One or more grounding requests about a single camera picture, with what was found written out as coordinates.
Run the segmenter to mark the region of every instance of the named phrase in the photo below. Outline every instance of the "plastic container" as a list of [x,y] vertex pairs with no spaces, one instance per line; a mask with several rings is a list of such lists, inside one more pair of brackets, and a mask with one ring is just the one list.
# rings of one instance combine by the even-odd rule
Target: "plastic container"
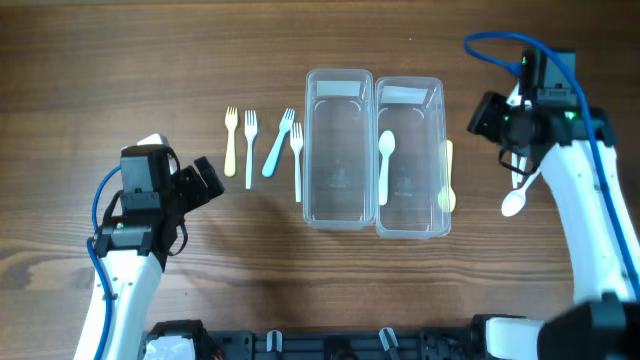
[[[428,239],[451,229],[442,82],[425,77],[385,77],[376,82],[378,139],[393,132],[388,201],[378,206],[376,232],[384,238]],[[376,169],[382,155],[376,141]]]
[[[390,130],[388,201],[378,205],[378,139]],[[384,238],[446,235],[450,214],[442,83],[366,70],[322,69],[307,76],[303,213],[319,229],[358,230],[376,220]],[[446,202],[448,192],[444,191]]]
[[311,71],[304,131],[305,221],[336,230],[372,224],[377,195],[371,73]]

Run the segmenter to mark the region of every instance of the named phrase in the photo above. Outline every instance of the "white fork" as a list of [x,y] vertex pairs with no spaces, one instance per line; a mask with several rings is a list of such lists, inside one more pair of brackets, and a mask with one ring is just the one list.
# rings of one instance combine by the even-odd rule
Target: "white fork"
[[245,188],[251,189],[251,176],[253,173],[253,140],[258,134],[258,119],[256,112],[247,110],[244,112],[244,136],[247,138],[247,171],[245,173]]
[[229,140],[227,140],[227,155],[224,158],[224,174],[228,177],[236,174],[236,128],[238,127],[238,108],[229,106],[227,115],[224,118],[224,124],[229,131]]
[[302,125],[299,122],[294,123],[291,128],[289,143],[296,157],[296,202],[300,202],[302,201],[300,192],[300,150],[302,150],[304,136],[302,135]]
[[291,130],[291,124],[293,124],[293,120],[295,119],[296,111],[294,109],[287,109],[282,116],[282,120],[280,120],[278,137],[276,137],[276,142],[273,143],[273,147],[271,148],[271,152],[267,157],[267,161],[264,163],[262,167],[262,176],[271,177],[273,173],[276,171],[276,165],[278,164],[278,157],[280,155],[280,150],[282,150],[282,143],[284,142],[284,136],[287,135],[287,132]]
[[[518,169],[524,171],[525,167],[527,166],[527,157],[511,153],[511,166],[517,167]],[[511,184],[513,185],[514,189],[518,188],[522,180],[523,176],[521,174],[518,174],[515,171],[511,172]]]

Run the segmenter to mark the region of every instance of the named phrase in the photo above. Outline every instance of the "label on container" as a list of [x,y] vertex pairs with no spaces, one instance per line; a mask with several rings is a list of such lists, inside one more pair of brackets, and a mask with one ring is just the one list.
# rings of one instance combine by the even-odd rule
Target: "label on container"
[[427,89],[385,86],[382,88],[381,104],[423,104]]
[[334,189],[346,189],[351,181],[347,176],[347,169],[336,160],[335,166],[329,170],[329,187]]
[[400,168],[400,174],[396,181],[396,196],[413,196],[415,185],[411,181],[411,174],[404,167]]
[[318,81],[316,96],[358,96],[360,81]]

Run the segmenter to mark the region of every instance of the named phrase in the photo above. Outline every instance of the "wood grain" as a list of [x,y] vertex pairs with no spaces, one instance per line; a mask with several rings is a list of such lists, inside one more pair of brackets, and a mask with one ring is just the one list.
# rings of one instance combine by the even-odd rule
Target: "wood grain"
[[[548,188],[539,181],[523,213],[503,218],[510,175],[493,145],[466,132],[485,90],[513,86],[465,55],[472,32],[521,31],[577,49],[589,99],[613,121],[638,219],[640,3],[170,2],[0,8],[1,359],[72,357],[93,281],[90,204],[119,149],[160,132],[183,163],[205,155],[222,173],[229,105],[260,117],[254,189],[243,176],[223,178],[225,195],[188,215],[189,245],[167,264],[148,328],[186,318],[212,330],[418,328],[483,312],[545,319],[569,307],[571,265]],[[521,50],[480,48],[508,59]],[[443,81],[458,198],[448,236],[388,241],[373,228],[309,228],[288,145],[275,176],[259,176],[282,111],[293,107],[302,121],[305,76],[327,67]],[[241,132],[237,141],[244,174]]]

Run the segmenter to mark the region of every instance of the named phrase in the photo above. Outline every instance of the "white spoon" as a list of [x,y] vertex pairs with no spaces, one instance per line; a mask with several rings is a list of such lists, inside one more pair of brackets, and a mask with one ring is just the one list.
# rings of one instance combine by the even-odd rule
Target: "white spoon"
[[380,206],[387,203],[389,197],[389,156],[396,148],[396,139],[393,133],[386,130],[380,136],[378,148],[382,154],[382,165],[380,166],[380,181],[378,182],[378,201]]
[[522,210],[524,205],[527,203],[527,189],[531,184],[533,184],[533,180],[535,180],[538,175],[540,175],[540,168],[536,170],[533,174],[529,175],[527,181],[522,185],[522,187],[518,190],[513,190],[502,201],[502,215],[505,217],[513,216]]

